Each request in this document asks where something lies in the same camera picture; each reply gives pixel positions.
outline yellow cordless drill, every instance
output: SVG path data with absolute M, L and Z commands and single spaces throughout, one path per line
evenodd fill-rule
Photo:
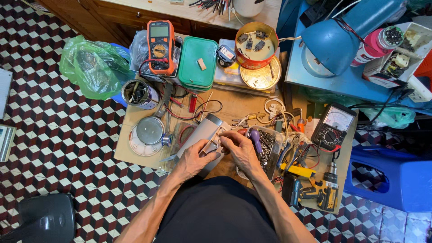
M 331 162 L 328 165 L 327 172 L 324 173 L 324 178 L 320 182 L 311 181 L 311 184 L 312 187 L 300 189 L 299 201 L 301 199 L 317 198 L 319 208 L 333 212 L 338 202 L 337 193 L 339 190 L 336 163 Z

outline red lighter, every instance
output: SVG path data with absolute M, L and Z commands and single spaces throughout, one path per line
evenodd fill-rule
M 191 97 L 191 105 L 189 106 L 189 112 L 194 113 L 195 112 L 195 106 L 197 104 L 197 96 L 192 95 Z

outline green plastic container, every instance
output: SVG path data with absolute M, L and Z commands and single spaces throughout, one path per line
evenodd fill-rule
M 183 40 L 178 79 L 185 88 L 199 91 L 212 88 L 217 48 L 216 41 L 208 39 L 188 36 Z M 205 70 L 198 64 L 200 58 L 206 65 Z

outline red and white tile floor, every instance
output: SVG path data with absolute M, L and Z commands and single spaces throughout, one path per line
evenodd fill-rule
M 86 99 L 59 72 L 62 47 L 76 35 L 19 0 L 0 3 L 0 64 L 14 79 L 0 123 L 17 128 L 10 160 L 0 164 L 0 234 L 19 226 L 19 201 L 62 192 L 74 197 L 74 242 L 112 242 L 166 177 L 113 158 L 125 108 Z M 353 171 L 358 186 L 378 183 L 370 168 Z M 407 214 L 348 194 L 341 203 L 338 215 L 292 210 L 319 242 L 426 240 L 431 213 Z

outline blue table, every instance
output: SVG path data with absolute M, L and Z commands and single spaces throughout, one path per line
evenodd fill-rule
M 309 5 L 305 1 L 302 1 L 300 4 L 299 16 L 307 8 L 309 8 Z M 294 36 L 299 36 L 304 29 L 305 26 L 297 18 Z M 317 78 L 310 75 L 303 67 L 301 61 L 303 47 L 299 47 L 300 42 L 301 40 L 295 40 L 292 45 L 291 56 L 288 62 L 285 82 L 310 88 L 327 90 L 333 93 L 338 93 L 341 95 L 351 96 L 372 102 L 385 102 L 390 96 L 390 89 L 384 88 L 380 85 L 362 79 L 364 65 L 360 67 L 349 67 L 342 75 L 332 78 Z M 402 100 L 401 104 L 414 108 L 432 108 L 432 101 L 414 103 L 408 97 Z M 432 115 L 432 110 L 413 110 L 423 114 Z

